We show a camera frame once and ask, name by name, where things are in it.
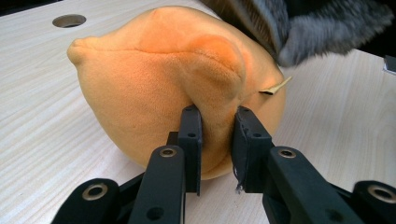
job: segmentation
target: orange plush toy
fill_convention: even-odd
[[[147,166],[151,152],[178,131],[184,107],[202,115],[202,179],[232,170],[238,106],[269,133],[281,120],[285,91],[273,58],[240,31],[201,11],[162,7],[101,37],[73,42],[68,57],[82,92],[114,143]]]

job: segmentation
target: wooden table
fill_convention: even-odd
[[[70,43],[103,35],[139,13],[191,0],[65,0],[0,18],[0,223],[50,223],[79,184],[123,184],[143,172],[109,140],[86,104]],[[52,20],[87,21],[58,28]],[[287,106],[274,141],[295,147],[330,182],[352,190],[374,179],[396,186],[396,76],[383,59],[357,50],[286,69]],[[187,223],[267,223],[262,196],[234,193],[232,174],[188,195]]]

